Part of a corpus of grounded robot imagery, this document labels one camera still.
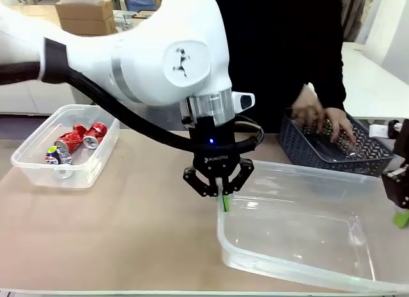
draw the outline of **blue fabric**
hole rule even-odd
[[[156,4],[153,0],[125,0],[128,11],[156,10]]]

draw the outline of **person in black clothing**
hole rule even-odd
[[[326,117],[355,142],[343,102],[341,0],[216,0],[233,90],[256,95],[245,115],[278,133],[284,109],[300,124]],[[316,95],[306,84],[312,83]]]

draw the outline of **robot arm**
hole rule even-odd
[[[0,46],[0,84],[13,79],[71,84],[134,130],[193,152],[193,166],[183,177],[202,196],[219,193],[217,178],[224,194],[239,190],[251,173],[251,161],[240,154],[253,150],[263,132],[258,128],[258,138],[235,143],[233,119],[254,105],[254,95],[231,90],[228,44],[215,0],[164,0],[137,28],[92,38],[0,6]],[[190,140],[124,106],[134,102],[180,102]],[[238,164],[246,173],[230,181]],[[196,177],[196,170],[210,185]]]

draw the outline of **white desk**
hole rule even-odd
[[[409,118],[409,85],[350,44],[343,47],[346,111],[358,119]]]

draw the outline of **perforated basket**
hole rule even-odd
[[[311,129],[301,129],[287,115],[282,119],[279,143],[294,165],[380,176],[394,154],[379,140],[370,138],[368,130],[350,115],[348,119],[357,138],[356,145],[342,132],[336,144],[331,144],[330,121],[326,121],[322,133],[316,135],[316,123]],[[334,158],[334,149],[341,157]]]

